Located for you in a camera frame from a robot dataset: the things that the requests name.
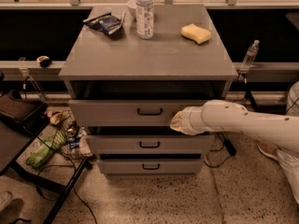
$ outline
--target water bottle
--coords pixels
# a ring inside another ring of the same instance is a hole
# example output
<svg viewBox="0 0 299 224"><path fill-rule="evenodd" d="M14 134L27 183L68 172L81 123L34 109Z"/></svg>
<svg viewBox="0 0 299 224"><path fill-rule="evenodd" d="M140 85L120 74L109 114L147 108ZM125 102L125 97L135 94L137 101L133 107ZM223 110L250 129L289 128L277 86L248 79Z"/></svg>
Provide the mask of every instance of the water bottle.
<svg viewBox="0 0 299 224"><path fill-rule="evenodd" d="M137 33L140 38L153 36L153 0L136 0Z"/></svg>
<svg viewBox="0 0 299 224"><path fill-rule="evenodd" d="M249 47L249 49L246 52L246 55L243 60L243 65L245 68L250 68L253 64L253 61L259 51L260 48L260 41L255 40Z"/></svg>

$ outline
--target bowl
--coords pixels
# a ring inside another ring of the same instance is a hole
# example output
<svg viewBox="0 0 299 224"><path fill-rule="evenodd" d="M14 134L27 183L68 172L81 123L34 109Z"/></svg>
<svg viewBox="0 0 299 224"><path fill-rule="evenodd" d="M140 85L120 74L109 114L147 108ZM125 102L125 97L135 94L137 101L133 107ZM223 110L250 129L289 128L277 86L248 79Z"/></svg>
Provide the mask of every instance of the bowl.
<svg viewBox="0 0 299 224"><path fill-rule="evenodd" d="M128 10L131 15L136 18L136 0L130 0L127 2Z"/></svg>

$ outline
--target brown bag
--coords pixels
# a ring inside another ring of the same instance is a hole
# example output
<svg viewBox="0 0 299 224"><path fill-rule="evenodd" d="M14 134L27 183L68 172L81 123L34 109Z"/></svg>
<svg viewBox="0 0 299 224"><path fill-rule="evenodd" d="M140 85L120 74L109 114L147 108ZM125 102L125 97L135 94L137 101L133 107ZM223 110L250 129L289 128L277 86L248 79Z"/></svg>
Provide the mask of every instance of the brown bag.
<svg viewBox="0 0 299 224"><path fill-rule="evenodd" d="M35 133L35 124L47 109L39 100L23 100L18 91L0 97L0 120L21 133Z"/></svg>

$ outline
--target yellow sponge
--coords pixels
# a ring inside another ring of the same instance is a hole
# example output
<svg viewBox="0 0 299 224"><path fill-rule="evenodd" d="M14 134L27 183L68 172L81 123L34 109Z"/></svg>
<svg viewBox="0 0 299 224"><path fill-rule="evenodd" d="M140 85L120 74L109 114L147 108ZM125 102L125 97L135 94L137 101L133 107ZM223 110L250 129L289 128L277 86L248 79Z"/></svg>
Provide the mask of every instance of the yellow sponge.
<svg viewBox="0 0 299 224"><path fill-rule="evenodd" d="M194 24L182 27L180 32L183 36L195 41L197 44L208 41L212 37L208 30Z"/></svg>

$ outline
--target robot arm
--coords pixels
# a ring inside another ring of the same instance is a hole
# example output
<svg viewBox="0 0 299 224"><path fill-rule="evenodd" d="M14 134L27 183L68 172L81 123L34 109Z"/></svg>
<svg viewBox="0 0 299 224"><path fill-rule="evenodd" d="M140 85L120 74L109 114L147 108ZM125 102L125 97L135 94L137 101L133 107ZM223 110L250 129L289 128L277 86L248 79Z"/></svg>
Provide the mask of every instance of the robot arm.
<svg viewBox="0 0 299 224"><path fill-rule="evenodd" d="M243 105L221 100L186 107L172 118L170 127L189 135L242 133L263 143L299 153L299 117L250 112Z"/></svg>

